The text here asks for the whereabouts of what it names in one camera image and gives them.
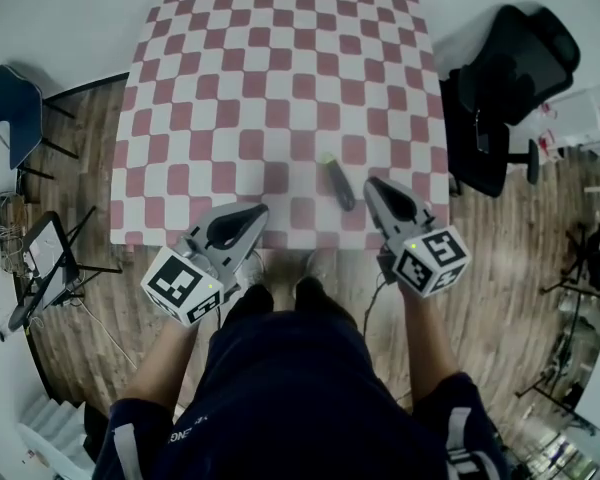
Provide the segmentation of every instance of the blue chair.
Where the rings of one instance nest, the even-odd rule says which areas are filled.
[[[24,165],[25,160],[38,144],[42,143],[71,158],[78,159],[78,155],[61,148],[43,136],[42,105],[63,116],[75,119],[73,114],[45,101],[38,86],[13,68],[0,66],[0,122],[7,121],[10,126],[10,168],[52,180],[54,178],[50,174]]]

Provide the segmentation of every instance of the pink and white checkered table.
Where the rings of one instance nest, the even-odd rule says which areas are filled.
[[[358,200],[343,212],[334,155]],[[446,220],[440,85],[418,0],[156,0],[131,66],[111,241],[164,245],[212,206],[262,201],[263,246],[377,248],[370,175]]]

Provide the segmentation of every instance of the black cable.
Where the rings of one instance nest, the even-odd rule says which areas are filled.
[[[362,324],[362,337],[364,338],[365,343],[367,341],[367,323],[369,322],[369,315],[371,314],[371,309],[373,309],[373,305],[376,303],[376,299],[378,298],[378,294],[380,293],[380,290],[382,290],[382,288],[384,288],[387,284],[387,281],[383,281],[382,284],[378,285],[378,281],[380,280],[381,275],[382,275],[382,272],[380,272],[378,274],[378,277],[376,277],[376,291],[373,293],[373,296],[371,297],[371,302],[369,303],[369,307],[364,312],[364,323]]]

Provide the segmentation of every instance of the dark navy shirt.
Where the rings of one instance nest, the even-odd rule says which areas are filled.
[[[175,425],[154,403],[115,403],[95,479],[124,478],[113,433],[129,423],[144,480],[508,475],[467,375],[443,381],[409,415],[375,376],[353,326],[301,312],[218,331]]]

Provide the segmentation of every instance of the shoe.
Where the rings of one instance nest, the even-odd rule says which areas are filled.
[[[320,281],[325,293],[335,299],[338,294],[338,251],[336,249],[316,249],[309,254],[304,273],[298,283],[305,277],[313,277]],[[296,286],[293,287],[294,299]]]
[[[264,284],[264,261],[257,251],[252,251],[249,257],[242,262],[236,271],[236,279],[243,290],[256,284]]]

